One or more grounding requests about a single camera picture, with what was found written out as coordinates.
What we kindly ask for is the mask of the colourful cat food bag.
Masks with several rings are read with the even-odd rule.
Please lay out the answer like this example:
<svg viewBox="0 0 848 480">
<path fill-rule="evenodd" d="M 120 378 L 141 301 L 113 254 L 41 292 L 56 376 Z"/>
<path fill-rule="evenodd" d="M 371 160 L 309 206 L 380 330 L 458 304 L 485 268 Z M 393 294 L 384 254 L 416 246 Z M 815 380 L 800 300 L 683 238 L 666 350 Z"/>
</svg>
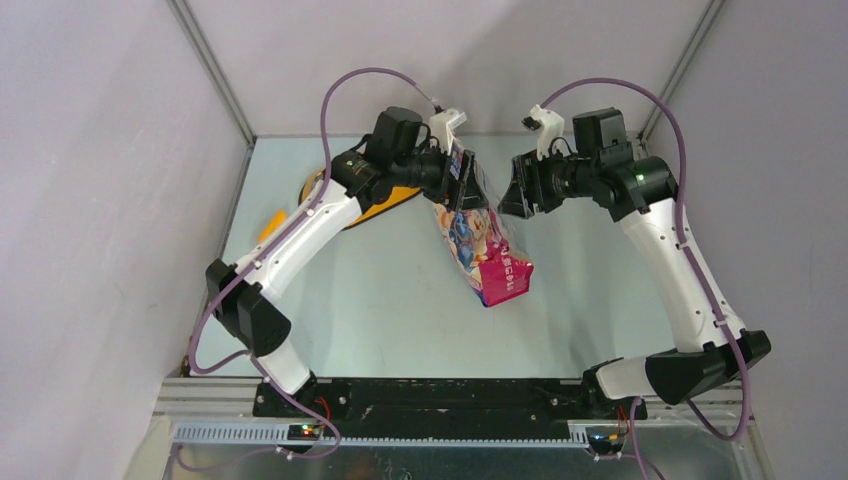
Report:
<svg viewBox="0 0 848 480">
<path fill-rule="evenodd" d="M 458 140 L 449 154 L 467 149 Z M 492 307 L 529 291 L 534 266 L 513 239 L 514 230 L 497 211 L 499 197 L 489 191 L 484 209 L 450 211 L 433 205 L 433 212 L 460 272 L 485 307 Z"/>
</svg>

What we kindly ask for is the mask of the yellow double pet bowl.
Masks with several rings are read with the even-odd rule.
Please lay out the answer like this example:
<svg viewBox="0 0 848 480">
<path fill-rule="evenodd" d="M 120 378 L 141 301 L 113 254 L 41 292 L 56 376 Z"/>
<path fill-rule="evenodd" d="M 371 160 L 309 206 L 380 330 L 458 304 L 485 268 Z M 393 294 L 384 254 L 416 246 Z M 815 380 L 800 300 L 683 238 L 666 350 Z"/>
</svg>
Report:
<svg viewBox="0 0 848 480">
<path fill-rule="evenodd" d="M 318 188 L 318 183 L 323 179 L 324 170 L 316 170 L 312 174 L 310 174 L 305 180 L 304 184 L 301 187 L 298 203 L 304 203 L 307 197 L 312 193 L 313 190 Z M 356 220 L 345 227 L 345 230 L 350 230 L 355 228 L 358 225 L 361 225 L 364 222 L 367 222 L 374 217 L 377 217 L 381 214 L 388 212 L 389 210 L 396 208 L 407 201 L 419 196 L 421 194 L 420 188 L 412 188 L 412 187 L 394 187 L 392 189 L 389 197 L 382 203 L 371 206 L 365 213 L 361 214 Z"/>
</svg>

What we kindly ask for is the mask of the yellow plastic food scoop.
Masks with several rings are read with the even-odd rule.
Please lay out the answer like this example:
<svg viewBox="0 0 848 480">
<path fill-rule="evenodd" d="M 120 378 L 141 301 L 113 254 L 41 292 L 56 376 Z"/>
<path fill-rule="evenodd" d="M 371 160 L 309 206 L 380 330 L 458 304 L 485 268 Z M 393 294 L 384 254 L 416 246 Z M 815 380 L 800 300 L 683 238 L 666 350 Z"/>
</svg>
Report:
<svg viewBox="0 0 848 480">
<path fill-rule="evenodd" d="M 268 240 L 274 232 L 286 221 L 287 214 L 284 210 L 277 210 L 258 236 L 258 242 L 263 243 Z"/>
</svg>

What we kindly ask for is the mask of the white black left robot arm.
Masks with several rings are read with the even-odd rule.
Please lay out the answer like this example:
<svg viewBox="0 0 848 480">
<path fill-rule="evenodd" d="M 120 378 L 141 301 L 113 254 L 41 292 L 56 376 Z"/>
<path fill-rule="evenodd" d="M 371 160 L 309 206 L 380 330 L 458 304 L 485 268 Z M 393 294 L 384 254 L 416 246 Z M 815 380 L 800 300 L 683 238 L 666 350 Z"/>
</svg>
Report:
<svg viewBox="0 0 848 480">
<path fill-rule="evenodd" d="M 313 372 L 290 338 L 291 321 L 276 307 L 297 273 L 338 233 L 393 189 L 417 189 L 450 210 L 484 202 L 471 178 L 473 155 L 456 130 L 467 120 L 456 108 L 423 120 L 389 107 L 372 132 L 333 157 L 295 212 L 249 253 L 233 263 L 213 261 L 206 270 L 210 315 L 240 341 L 267 382 L 279 388 L 278 404 L 304 416 L 316 403 Z"/>
</svg>

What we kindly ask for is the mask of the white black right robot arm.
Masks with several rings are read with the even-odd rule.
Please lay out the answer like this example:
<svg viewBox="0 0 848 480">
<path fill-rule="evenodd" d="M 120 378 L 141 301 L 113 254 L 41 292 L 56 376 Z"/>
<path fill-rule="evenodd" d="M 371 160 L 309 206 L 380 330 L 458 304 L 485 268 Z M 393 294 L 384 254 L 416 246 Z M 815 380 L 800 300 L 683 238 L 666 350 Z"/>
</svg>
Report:
<svg viewBox="0 0 848 480">
<path fill-rule="evenodd" d="M 677 182 L 665 160 L 636 159 L 622 113 L 606 108 L 573 118 L 575 147 L 564 119 L 535 106 L 522 121 L 536 133 L 533 151 L 512 160 L 500 213 L 529 219 L 571 198 L 606 210 L 648 264 L 670 321 L 672 349 L 615 359 L 585 371 L 585 411 L 606 418 L 622 399 L 653 396 L 677 405 L 740 378 L 772 350 L 762 330 L 750 330 L 728 305 L 691 235 L 677 218 Z"/>
</svg>

